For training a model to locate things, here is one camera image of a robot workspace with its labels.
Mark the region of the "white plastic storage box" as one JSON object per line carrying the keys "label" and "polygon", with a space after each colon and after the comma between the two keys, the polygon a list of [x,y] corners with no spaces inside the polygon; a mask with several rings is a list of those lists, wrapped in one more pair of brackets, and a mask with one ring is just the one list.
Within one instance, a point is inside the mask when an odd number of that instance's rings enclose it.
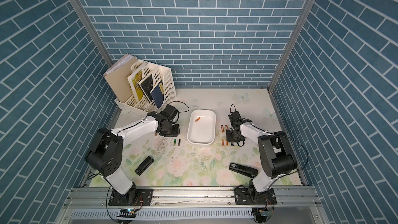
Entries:
{"label": "white plastic storage box", "polygon": [[187,140],[193,145],[210,146],[215,140],[216,114],[210,110],[194,110],[191,113]]}

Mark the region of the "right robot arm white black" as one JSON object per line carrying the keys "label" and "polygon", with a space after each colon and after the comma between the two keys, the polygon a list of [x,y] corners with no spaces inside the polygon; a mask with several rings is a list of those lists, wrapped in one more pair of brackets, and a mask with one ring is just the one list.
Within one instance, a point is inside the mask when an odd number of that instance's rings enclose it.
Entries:
{"label": "right robot arm white black", "polygon": [[228,117],[231,128],[226,130],[227,142],[242,147],[249,139],[259,146],[262,170],[254,175],[244,167],[239,168],[242,173],[252,177],[249,188],[255,194],[268,191],[279,178],[297,169],[293,148],[283,131],[262,130],[252,124],[251,120],[243,118],[238,111],[230,112]]}

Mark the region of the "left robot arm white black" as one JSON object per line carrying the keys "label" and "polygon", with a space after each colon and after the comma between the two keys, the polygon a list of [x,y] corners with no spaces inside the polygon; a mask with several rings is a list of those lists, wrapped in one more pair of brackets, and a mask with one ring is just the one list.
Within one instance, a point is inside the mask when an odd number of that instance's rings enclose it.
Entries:
{"label": "left robot arm white black", "polygon": [[157,133],[163,137],[177,137],[180,133],[177,108],[167,105],[160,113],[150,112],[144,118],[124,127],[99,129],[89,145],[85,161],[104,176],[113,190],[122,196],[135,187],[122,168],[124,148],[138,138]]}

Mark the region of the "dark blue book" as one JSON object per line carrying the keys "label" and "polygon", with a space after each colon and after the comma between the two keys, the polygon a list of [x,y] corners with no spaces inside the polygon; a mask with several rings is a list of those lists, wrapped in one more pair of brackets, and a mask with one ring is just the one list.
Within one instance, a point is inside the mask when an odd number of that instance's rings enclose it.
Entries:
{"label": "dark blue book", "polygon": [[164,89],[163,89],[163,81],[160,80],[156,83],[153,89],[150,91],[152,99],[154,100],[155,106],[157,109],[160,109],[164,103]]}

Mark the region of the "black stapler right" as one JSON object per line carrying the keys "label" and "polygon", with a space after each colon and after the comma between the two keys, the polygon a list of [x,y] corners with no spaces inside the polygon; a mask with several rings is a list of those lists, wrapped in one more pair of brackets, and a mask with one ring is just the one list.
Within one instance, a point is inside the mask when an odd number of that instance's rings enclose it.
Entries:
{"label": "black stapler right", "polygon": [[259,174],[259,171],[255,168],[236,163],[230,163],[229,170],[250,178],[255,178]]}

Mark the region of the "black stapler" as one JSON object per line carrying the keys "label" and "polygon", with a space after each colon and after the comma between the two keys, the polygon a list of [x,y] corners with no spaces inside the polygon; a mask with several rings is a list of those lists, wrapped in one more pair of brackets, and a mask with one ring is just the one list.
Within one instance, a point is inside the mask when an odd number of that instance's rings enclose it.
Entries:
{"label": "black stapler", "polygon": [[141,176],[152,164],[154,163],[154,159],[151,156],[146,157],[141,164],[136,168],[135,173],[138,176]]}
{"label": "black stapler", "polygon": [[259,174],[259,171],[255,168],[236,163],[230,163],[229,170],[250,178],[255,178]]}

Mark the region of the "black cover book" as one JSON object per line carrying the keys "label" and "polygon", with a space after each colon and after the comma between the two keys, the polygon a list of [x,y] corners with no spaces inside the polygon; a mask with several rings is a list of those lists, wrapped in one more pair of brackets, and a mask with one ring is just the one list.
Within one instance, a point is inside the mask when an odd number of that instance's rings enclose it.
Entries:
{"label": "black cover book", "polygon": [[144,96],[146,99],[151,103],[152,96],[150,94],[150,91],[153,89],[153,72],[150,72],[148,75],[146,75],[142,80],[138,82],[138,85],[140,86],[141,90],[144,93]]}

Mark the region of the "black stapler left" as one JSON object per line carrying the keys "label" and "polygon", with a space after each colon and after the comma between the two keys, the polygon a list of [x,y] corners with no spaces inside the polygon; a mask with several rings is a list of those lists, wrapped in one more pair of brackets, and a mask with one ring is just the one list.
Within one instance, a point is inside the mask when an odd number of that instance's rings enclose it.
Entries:
{"label": "black stapler left", "polygon": [[136,168],[135,173],[138,176],[141,176],[152,164],[154,163],[154,159],[151,156],[146,157],[141,164]]}

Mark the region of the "yellow cover book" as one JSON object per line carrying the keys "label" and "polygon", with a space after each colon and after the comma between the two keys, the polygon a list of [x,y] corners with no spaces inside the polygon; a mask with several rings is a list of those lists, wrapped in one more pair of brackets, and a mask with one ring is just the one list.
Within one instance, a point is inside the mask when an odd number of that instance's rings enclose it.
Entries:
{"label": "yellow cover book", "polygon": [[147,65],[146,62],[137,61],[131,66],[131,74],[127,77],[128,83],[131,87],[135,103],[138,103],[144,93],[139,86],[139,82],[143,79],[143,69]]}

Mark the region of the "beige paper folder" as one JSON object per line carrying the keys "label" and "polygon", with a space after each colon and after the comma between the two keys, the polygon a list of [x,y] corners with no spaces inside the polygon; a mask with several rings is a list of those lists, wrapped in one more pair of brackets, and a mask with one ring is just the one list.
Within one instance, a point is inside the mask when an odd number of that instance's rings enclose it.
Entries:
{"label": "beige paper folder", "polygon": [[131,67],[137,60],[137,57],[126,54],[103,74],[117,99],[122,103],[133,94],[127,77],[132,73]]}

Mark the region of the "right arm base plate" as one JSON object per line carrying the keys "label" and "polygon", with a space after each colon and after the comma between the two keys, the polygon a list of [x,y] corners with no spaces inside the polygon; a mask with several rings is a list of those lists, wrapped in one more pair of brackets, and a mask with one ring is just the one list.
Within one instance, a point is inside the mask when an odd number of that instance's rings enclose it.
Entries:
{"label": "right arm base plate", "polygon": [[274,189],[265,192],[257,192],[253,187],[239,186],[234,189],[236,205],[276,205],[277,200]]}

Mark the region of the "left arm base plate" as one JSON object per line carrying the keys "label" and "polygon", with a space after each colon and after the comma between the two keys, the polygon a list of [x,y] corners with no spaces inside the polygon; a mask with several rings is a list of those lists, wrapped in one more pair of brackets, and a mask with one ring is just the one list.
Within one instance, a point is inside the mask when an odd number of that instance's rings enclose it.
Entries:
{"label": "left arm base plate", "polygon": [[150,188],[132,188],[124,195],[113,189],[108,204],[110,206],[149,206],[152,196],[153,189]]}

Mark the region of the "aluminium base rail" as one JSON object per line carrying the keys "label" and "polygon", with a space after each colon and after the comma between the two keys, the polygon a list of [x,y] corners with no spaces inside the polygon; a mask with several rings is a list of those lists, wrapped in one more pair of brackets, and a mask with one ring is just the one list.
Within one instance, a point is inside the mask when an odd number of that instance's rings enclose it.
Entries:
{"label": "aluminium base rail", "polygon": [[[74,188],[56,220],[58,224],[326,224],[321,201],[312,186],[273,187],[276,205],[236,205],[234,189],[230,187],[154,187],[149,206],[110,206],[110,190],[103,187]],[[251,218],[213,218],[178,220],[72,220],[75,210],[117,209],[123,215],[135,217],[147,208],[250,208]]]}

